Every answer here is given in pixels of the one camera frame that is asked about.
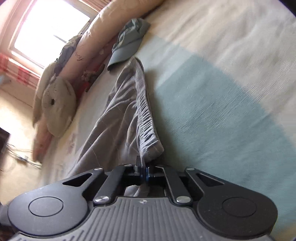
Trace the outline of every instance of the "window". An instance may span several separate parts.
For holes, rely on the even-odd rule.
[[[6,48],[11,58],[37,74],[59,57],[65,43],[84,32],[97,15],[79,0],[19,0],[16,9],[19,13],[16,11],[12,18],[23,9],[22,17],[15,27],[9,23],[14,33],[8,31],[10,41],[1,43],[1,51]]]

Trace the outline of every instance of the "bed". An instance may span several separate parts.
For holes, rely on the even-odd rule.
[[[272,235],[296,235],[296,18],[278,0],[167,0],[146,20],[144,66],[160,161],[263,193],[277,205]],[[54,138],[41,185],[63,179],[106,108],[125,63],[106,69]],[[96,167],[95,160],[89,165]]]

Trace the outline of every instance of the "plaid curtain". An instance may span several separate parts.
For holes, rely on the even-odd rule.
[[[2,74],[33,90],[36,89],[40,78],[37,74],[23,67],[18,62],[0,53],[0,75]]]
[[[83,0],[83,2],[100,12],[111,0]]]

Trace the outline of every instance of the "window frame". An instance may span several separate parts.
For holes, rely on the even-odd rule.
[[[38,0],[17,0],[10,16],[7,19],[7,24],[5,28],[3,28],[2,33],[0,33],[0,41],[2,39],[2,41],[0,42],[0,52],[6,54],[30,71],[41,75],[44,66],[36,63],[34,60],[30,59],[28,56],[14,47],[15,41],[22,28],[22,25],[37,1]],[[92,9],[87,4],[81,2],[80,0],[64,1],[90,18],[90,20],[80,30],[80,32],[84,33],[90,26],[91,22],[94,20],[98,12]]]

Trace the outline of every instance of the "ribbed gray panel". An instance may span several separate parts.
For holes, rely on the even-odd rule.
[[[36,239],[18,235],[13,241]],[[119,197],[106,207],[96,207],[79,228],[66,235],[42,240],[60,241],[227,241],[211,233],[190,208],[173,205],[168,198]],[[268,236],[254,241],[271,241]]]

